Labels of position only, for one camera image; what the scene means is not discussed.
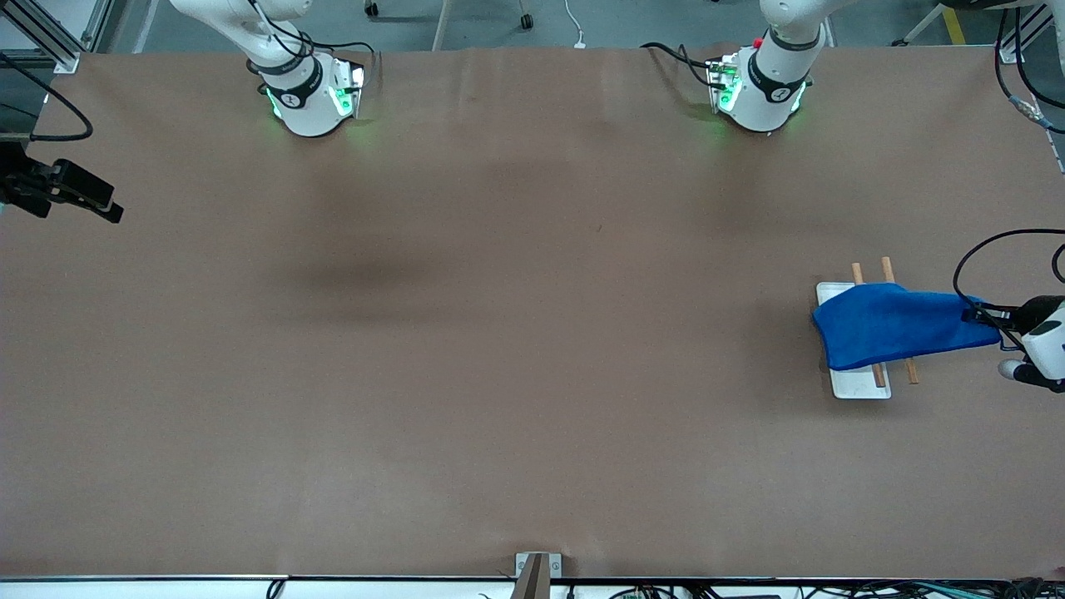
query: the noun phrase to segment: gray floor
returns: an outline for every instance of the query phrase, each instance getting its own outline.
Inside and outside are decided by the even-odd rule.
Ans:
[[[498,46],[572,46],[576,31],[563,0],[527,0],[535,27],[519,27],[518,0],[455,0],[444,38],[445,50]],[[367,18],[360,0],[316,0],[298,26],[316,41],[363,41],[386,51],[428,50],[432,45],[441,0],[378,0],[380,15]],[[765,21],[756,0],[570,0],[590,48],[632,48],[645,42],[691,48],[718,41],[747,43],[761,35]],[[840,46],[887,46],[902,37],[933,7],[933,0],[876,0],[852,4],[832,17]],[[970,44],[994,42],[1000,13],[958,13]],[[915,44],[945,45],[950,37],[943,19]],[[168,0],[128,0],[116,11],[102,45],[109,52],[235,52],[213,30],[178,13]],[[1053,34],[1047,33],[1027,52],[1032,78],[1052,97],[1065,98],[1065,77],[1058,66]],[[47,71],[36,71],[49,76]],[[0,101],[32,113],[44,94],[11,69],[0,69]],[[1065,123],[1065,111],[1047,107]],[[0,127],[28,131],[33,119],[0,107]]]

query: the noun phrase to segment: metal bracket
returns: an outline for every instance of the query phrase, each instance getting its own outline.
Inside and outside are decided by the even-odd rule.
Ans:
[[[2,4],[4,16],[55,61],[56,74],[78,70],[79,54],[85,46],[36,0],[7,0]]]
[[[1017,63],[1016,46],[1018,36],[1020,37],[1020,49],[1023,51],[1025,48],[1028,48],[1029,44],[1034,42],[1041,33],[1050,27],[1053,20],[1054,13],[1046,3],[1032,6],[1032,10],[1021,17],[1020,31],[1018,32],[1015,29],[1002,39],[1002,47],[999,48],[999,60],[1002,64]]]
[[[522,576],[522,570],[525,569],[525,564],[528,563],[529,557],[534,555],[543,555],[546,558],[545,565],[547,566],[547,571],[551,578],[562,578],[562,554],[561,553],[548,553],[545,551],[525,551],[522,553],[514,554],[514,576]]]
[[[551,599],[551,579],[562,576],[561,553],[519,553],[514,555],[514,565],[521,576],[510,599]]]

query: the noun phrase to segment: brown table surface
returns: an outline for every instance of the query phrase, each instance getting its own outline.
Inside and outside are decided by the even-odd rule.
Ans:
[[[0,218],[3,573],[1050,576],[1065,400],[995,349],[833,399],[814,286],[948,290],[1062,224],[986,48],[829,50],[767,137],[643,50],[386,55],[296,137],[244,58],[88,55],[70,158]],[[42,130],[77,130],[50,102]],[[1061,292],[1053,239],[976,259]]]

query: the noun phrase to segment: black cable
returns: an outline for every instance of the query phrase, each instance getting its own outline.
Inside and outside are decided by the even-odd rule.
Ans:
[[[691,75],[695,78],[697,81],[699,81],[703,85],[706,85],[707,87],[712,87],[715,90],[724,90],[725,88],[725,86],[722,85],[721,83],[710,83],[705,78],[703,78],[702,76],[699,75],[699,71],[695,70],[695,67],[698,66],[699,68],[706,68],[706,61],[699,62],[699,61],[691,60],[691,56],[688,55],[688,50],[684,47],[684,44],[681,44],[677,47],[676,50],[674,50],[673,48],[670,48],[669,46],[667,46],[665,44],[659,44],[658,42],[649,42],[649,43],[640,46],[640,48],[653,48],[653,49],[661,50],[661,51],[666,52],[667,54],[669,54],[670,56],[672,56],[674,60],[679,61],[679,62],[688,65],[688,68],[691,70]]]
[[[707,87],[712,87],[715,90],[724,90],[725,88],[725,86],[723,84],[721,84],[721,83],[710,83],[709,81],[707,81],[706,79],[703,79],[699,75],[699,71],[695,70],[695,65],[691,64],[692,61],[691,61],[691,59],[688,58],[688,50],[685,49],[684,44],[681,44],[679,46],[677,46],[676,49],[677,49],[678,52],[681,52],[681,55],[684,56],[684,62],[688,63],[688,69],[691,70],[691,76],[695,78],[695,81],[699,81],[703,85],[706,85]]]
[[[984,241],[981,241],[980,243],[978,243],[976,246],[972,247],[972,249],[968,250],[965,254],[965,256],[962,257],[961,261],[957,262],[957,266],[954,269],[954,277],[952,279],[952,285],[954,287],[954,293],[956,293],[958,297],[961,297],[962,300],[964,300],[965,303],[968,304],[978,313],[980,313],[980,315],[982,315],[985,319],[987,319],[987,321],[990,322],[995,326],[995,328],[997,328],[999,330],[1000,334],[1004,335],[1006,337],[1006,339],[1010,340],[1010,342],[1012,342],[1016,347],[1018,347],[1027,356],[1028,352],[1026,352],[1025,351],[1025,346],[1020,344],[1020,340],[1018,340],[1017,337],[1013,335],[1013,333],[1006,330],[1001,325],[999,325],[998,322],[994,318],[992,318],[990,314],[987,313],[987,310],[985,310],[979,304],[977,304],[976,302],[973,302],[971,297],[969,297],[965,293],[962,293],[962,289],[957,285],[957,280],[962,276],[962,269],[965,268],[965,263],[969,261],[969,258],[972,258],[973,255],[976,255],[978,252],[980,252],[981,249],[983,249],[985,246],[987,246],[987,245],[989,245],[989,244],[992,244],[992,243],[994,243],[994,242],[996,242],[996,241],[998,241],[1000,239],[1007,238],[1007,237],[1013,237],[1013,236],[1019,236],[1019,234],[1065,234],[1065,229],[1013,229],[1013,230],[1010,230],[1010,231],[1003,231],[1001,233],[992,236],[992,237],[985,239]],[[1061,254],[1063,252],[1065,252],[1065,246],[1059,247],[1058,252],[1054,253],[1054,258],[1053,258],[1053,261],[1052,261],[1053,263],[1051,264],[1051,269],[1054,271],[1054,275],[1055,276],[1058,276],[1058,275],[1061,274],[1059,272],[1059,270],[1058,270],[1058,258],[1061,256]]]
[[[248,3],[250,3],[252,6],[255,6],[256,5],[256,0],[248,0]],[[282,29],[280,26],[278,26],[276,22],[274,22],[274,19],[269,18],[269,15],[267,15],[265,12],[263,12],[262,16],[263,16],[263,18],[266,19],[266,22],[269,23],[269,26],[274,28],[275,31],[283,33],[283,34],[288,35],[289,37],[292,37],[293,39],[298,39],[299,42],[308,44],[312,48],[321,48],[323,50],[339,50],[341,48],[350,48],[353,46],[361,46],[361,47],[365,48],[366,50],[368,50],[371,54],[373,54],[373,53],[376,52],[374,50],[374,47],[371,46],[370,44],[366,44],[365,42],[348,42],[346,44],[326,44],[324,42],[315,42],[314,39],[311,38],[310,35],[308,35],[307,33],[305,33],[302,31],[300,31],[299,35],[297,36],[297,35],[293,34],[293,33],[291,33],[291,32]],[[295,58],[306,58],[306,56],[301,56],[301,55],[297,55],[297,54],[293,54],[293,56],[295,56]]]
[[[18,107],[13,107],[13,106],[9,104],[7,102],[0,102],[0,108],[5,108],[7,110],[13,110],[15,112],[20,112],[20,113],[29,116],[30,118],[36,118],[37,117],[37,115],[33,114],[32,112],[30,112],[28,110],[22,110],[22,109],[20,109]]]
[[[284,590],[284,579],[271,581],[269,586],[266,587],[266,599],[278,599],[281,592]]]
[[[15,61],[9,59],[7,54],[0,52],[0,61],[3,61],[4,63],[7,64],[7,66],[21,72],[23,77],[36,83],[37,86],[44,90],[45,92],[48,92],[52,96],[55,96],[55,99],[59,100],[63,106],[67,107],[70,110],[70,112],[72,112],[73,115],[77,116],[79,120],[81,120],[82,125],[85,126],[84,131],[73,135],[37,135],[36,133],[31,133],[30,134],[31,142],[79,142],[81,140],[88,139],[88,136],[93,134],[93,124],[88,122],[88,118],[85,116],[84,113],[78,110],[78,107],[73,106],[72,103],[70,103],[70,100],[66,99],[66,96],[60,94],[55,90],[52,90],[51,85],[45,83],[44,81],[38,79],[37,76],[20,67]]]
[[[1065,254],[1065,244],[1063,244],[1061,247],[1059,247],[1058,252],[1054,252],[1053,258],[1050,259],[1050,270],[1053,271],[1054,278],[1056,278],[1059,281],[1065,284],[1065,276],[1062,276],[1062,270],[1058,265],[1058,260],[1061,259],[1062,254]]]
[[[1005,80],[1002,79],[1002,64],[999,61],[999,50],[1002,49],[1002,35],[1005,34],[1005,19],[1007,16],[1010,16],[1010,13],[1007,11],[1002,11],[1002,18],[999,20],[999,32],[998,35],[995,37],[994,61],[995,61],[995,78],[998,79],[999,88],[1001,88],[1002,93],[1005,94],[1005,97],[1009,98],[1013,96],[1013,94],[1010,92],[1010,88],[1006,87]]]
[[[248,0],[248,4],[251,5],[251,9],[255,10],[256,13],[260,17],[266,19],[266,22],[269,25],[269,27],[272,27],[275,30],[275,32],[271,32],[271,34],[269,34],[271,37],[273,37],[274,42],[277,42],[278,45],[281,46],[281,49],[284,50],[290,56],[292,56],[294,59],[306,59],[306,58],[308,58],[308,56],[310,56],[311,54],[314,53],[314,46],[308,46],[307,45],[307,39],[309,39],[310,36],[308,36],[307,39],[305,39],[304,36],[306,34],[304,32],[301,32],[301,31],[299,32],[299,36],[297,37],[297,36],[291,34],[291,33],[289,33],[288,31],[281,29],[280,27],[277,26],[276,22],[274,22],[273,19],[269,18],[268,15],[266,15],[266,12],[262,10],[262,6],[260,6],[259,2],[257,2],[256,0]],[[289,47],[285,46],[283,42],[281,42],[281,38],[277,36],[277,33],[276,33],[277,31],[280,31],[280,32],[284,33],[285,35],[288,35],[288,36],[290,36],[290,37],[292,37],[294,39],[298,39],[299,41],[299,53],[293,52],[291,49],[289,49]],[[304,53],[304,48],[305,47],[307,48],[307,53],[306,54]]]
[[[992,56],[992,60],[995,61],[995,79],[998,81],[999,88],[1002,90],[1002,93],[1005,94],[1005,97],[1010,100],[1011,103],[1017,107],[1018,110],[1021,110],[1020,104],[1017,103],[1020,102],[1020,99],[1014,96],[1013,92],[1010,91],[1010,87],[1006,86],[1005,80],[1002,78],[1002,65],[999,64],[999,51],[1002,49],[1002,39],[1005,33],[1005,21],[1009,16],[1010,12],[1007,10],[1003,10],[1002,18],[999,19],[998,35],[995,36],[995,54]],[[1039,91],[1036,90],[1034,85],[1032,85],[1031,80],[1028,79],[1028,72],[1025,70],[1025,61],[1020,54],[1020,9],[1016,9],[1015,17],[1017,25],[1016,25],[1016,33],[1014,35],[1015,37],[1017,37],[1017,39],[1014,42],[1013,52],[1017,62],[1017,72],[1020,75],[1020,80],[1025,83],[1025,87],[1027,87],[1028,91],[1031,92],[1031,94],[1035,96],[1037,99],[1045,101],[1050,106],[1065,108],[1065,103],[1058,102],[1056,100],[1048,98],[1044,94],[1039,93]],[[1021,112],[1025,114],[1026,117],[1031,118],[1031,115],[1029,115],[1029,110],[1027,109],[1021,110]],[[1044,123],[1037,123],[1037,125],[1044,127],[1044,129],[1050,131],[1051,133],[1065,134],[1065,129],[1061,129],[1054,126],[1052,123],[1046,119],[1046,117],[1043,117],[1043,119]]]
[[[1020,75],[1020,80],[1025,83],[1025,87],[1028,87],[1028,91],[1031,92],[1032,95],[1035,96],[1035,98],[1038,99],[1039,101],[1046,102],[1054,108],[1065,109],[1065,102],[1046,96],[1045,94],[1036,90],[1035,85],[1033,85],[1032,81],[1028,78],[1027,69],[1025,69],[1025,61],[1021,59],[1020,55],[1020,9],[1014,9],[1013,14],[1015,22],[1014,28],[1017,32],[1017,39],[1013,45],[1013,53],[1014,56],[1017,59],[1017,72]]]

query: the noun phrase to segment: metal frame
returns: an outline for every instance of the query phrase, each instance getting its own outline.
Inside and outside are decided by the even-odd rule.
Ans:
[[[3,5],[3,14],[42,52],[55,61],[55,72],[73,72],[78,69],[79,54],[87,48],[36,0],[7,0]]]
[[[1003,4],[1001,6],[995,6],[986,10],[1009,11],[1011,9],[1017,7],[1018,4],[1022,3],[1023,2],[1012,2],[1010,4]],[[914,29],[910,30],[910,33],[905,34],[899,39],[896,39],[895,42],[891,42],[891,46],[908,46],[910,43],[913,42],[915,37],[920,35],[921,32],[923,32],[925,29],[928,29],[929,26],[932,25],[937,18],[939,18],[939,15],[941,15],[946,10],[947,6],[945,6],[944,4],[936,4],[935,9],[932,9],[932,12],[924,15],[924,18],[921,19],[921,22],[917,23],[917,26],[914,27]],[[1039,34],[1046,31],[1046,29],[1050,27],[1050,23],[1052,23],[1053,21],[1054,21],[1053,12],[1050,10],[1049,6],[1047,6],[1045,2],[1032,3],[1032,10],[1028,12],[1028,14],[1025,16],[1023,20],[1020,23],[1020,49],[1023,50],[1025,48],[1027,48],[1028,45],[1031,44],[1036,37],[1038,37]],[[1016,29],[1011,31],[1010,34],[1002,39],[1002,47],[999,48],[999,60],[1002,62],[1002,64],[1014,64],[1015,62],[1017,62],[1016,58],[1014,56],[1014,46],[1016,45],[1016,41],[1017,41]]]
[[[1032,6],[1032,10],[1020,21],[1020,50],[1023,51],[1028,45],[1035,41],[1054,21],[1054,13],[1046,3]],[[1017,55],[1015,47],[1017,45],[1017,30],[1014,29],[1002,39],[1002,47],[999,48],[999,60],[1002,64],[1015,64]]]

